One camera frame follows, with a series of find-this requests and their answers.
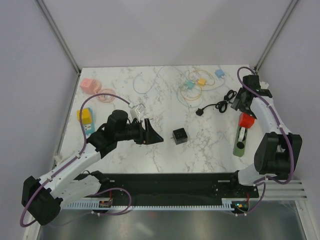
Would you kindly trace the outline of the red cube power socket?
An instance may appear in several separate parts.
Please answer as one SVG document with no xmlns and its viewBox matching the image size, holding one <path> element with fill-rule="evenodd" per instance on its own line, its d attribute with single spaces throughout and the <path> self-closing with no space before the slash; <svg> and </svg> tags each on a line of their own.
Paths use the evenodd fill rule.
<svg viewBox="0 0 320 240">
<path fill-rule="evenodd" d="M 250 129 L 255 123 L 255 118 L 246 113 L 241 113 L 239 116 L 238 126 L 241 128 Z"/>
</svg>

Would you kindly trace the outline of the black cube power socket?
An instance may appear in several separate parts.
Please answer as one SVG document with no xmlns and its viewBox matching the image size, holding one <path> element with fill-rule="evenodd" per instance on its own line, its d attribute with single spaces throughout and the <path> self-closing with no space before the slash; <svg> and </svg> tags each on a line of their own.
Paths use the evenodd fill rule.
<svg viewBox="0 0 320 240">
<path fill-rule="evenodd" d="M 176 145 L 180 145 L 188 141 L 188 135 L 184 128 L 173 130 L 172 138 L 174 139 Z"/>
</svg>

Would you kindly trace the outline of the blue charger plug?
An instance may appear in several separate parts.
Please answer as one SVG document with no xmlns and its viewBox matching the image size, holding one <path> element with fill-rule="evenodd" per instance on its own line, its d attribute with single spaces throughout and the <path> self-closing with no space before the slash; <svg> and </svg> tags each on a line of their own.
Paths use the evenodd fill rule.
<svg viewBox="0 0 320 240">
<path fill-rule="evenodd" d="M 225 72 L 222 69 L 217 69 L 214 73 L 219 79 L 225 77 Z"/>
</svg>

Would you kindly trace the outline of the yellow charger plug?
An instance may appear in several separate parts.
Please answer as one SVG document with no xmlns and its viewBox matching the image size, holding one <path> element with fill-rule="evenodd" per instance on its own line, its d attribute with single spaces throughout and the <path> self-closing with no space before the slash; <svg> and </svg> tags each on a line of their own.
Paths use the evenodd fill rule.
<svg viewBox="0 0 320 240">
<path fill-rule="evenodd" d="M 197 84 L 199 86 L 201 86 L 201 87 L 205 86 L 206 82 L 207 82 L 207 80 L 205 78 L 202 78 L 202 77 L 197 80 Z"/>
</svg>

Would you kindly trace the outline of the green power strip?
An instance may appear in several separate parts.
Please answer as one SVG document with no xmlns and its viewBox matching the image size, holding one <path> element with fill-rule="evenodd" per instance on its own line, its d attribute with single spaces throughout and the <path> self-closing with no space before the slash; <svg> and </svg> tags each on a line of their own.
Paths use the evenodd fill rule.
<svg viewBox="0 0 320 240">
<path fill-rule="evenodd" d="M 233 155 L 236 157 L 242 157 L 245 153 L 246 140 L 247 140 L 248 129 L 245 127 L 238 126 L 234 147 L 233 147 Z"/>
</svg>

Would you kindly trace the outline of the teal charger plug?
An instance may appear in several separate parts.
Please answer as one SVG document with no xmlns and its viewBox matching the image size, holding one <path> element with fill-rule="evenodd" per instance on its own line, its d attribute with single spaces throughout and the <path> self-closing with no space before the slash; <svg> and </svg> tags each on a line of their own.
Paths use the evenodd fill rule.
<svg viewBox="0 0 320 240">
<path fill-rule="evenodd" d="M 184 89 L 192 90 L 195 86 L 195 83 L 192 80 L 188 80 L 183 84 Z"/>
</svg>

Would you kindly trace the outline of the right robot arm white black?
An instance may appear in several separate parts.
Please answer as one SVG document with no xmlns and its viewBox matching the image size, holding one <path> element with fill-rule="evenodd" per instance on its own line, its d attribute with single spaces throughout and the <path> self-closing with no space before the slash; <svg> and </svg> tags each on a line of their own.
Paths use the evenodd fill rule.
<svg viewBox="0 0 320 240">
<path fill-rule="evenodd" d="M 229 191 L 235 197 L 242 196 L 247 186 L 257 186 L 268 180 L 288 184 L 293 178 L 301 151 L 302 137 L 285 126 L 269 90 L 262 92 L 264 95 L 260 96 L 242 87 L 231 105 L 234 110 L 254 117 L 263 133 L 253 163 L 239 170 L 237 179 L 229 184 Z"/>
</svg>

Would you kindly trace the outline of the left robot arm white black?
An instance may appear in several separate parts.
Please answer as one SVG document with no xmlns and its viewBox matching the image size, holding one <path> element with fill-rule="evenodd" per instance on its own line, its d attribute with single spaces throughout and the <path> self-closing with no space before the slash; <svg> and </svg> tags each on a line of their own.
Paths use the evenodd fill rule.
<svg viewBox="0 0 320 240">
<path fill-rule="evenodd" d="M 79 153 L 39 178 L 28 177 L 22 188 L 23 213 L 30 213 L 34 223 L 45 226 L 73 201 L 94 194 L 106 196 L 110 185 L 95 173 L 82 180 L 75 178 L 113 151 L 118 142 L 133 140 L 137 145 L 152 145 L 164 141 L 148 118 L 143 121 L 135 118 L 131 123 L 127 120 L 124 110 L 114 110 L 106 123 L 84 139 Z"/>
</svg>

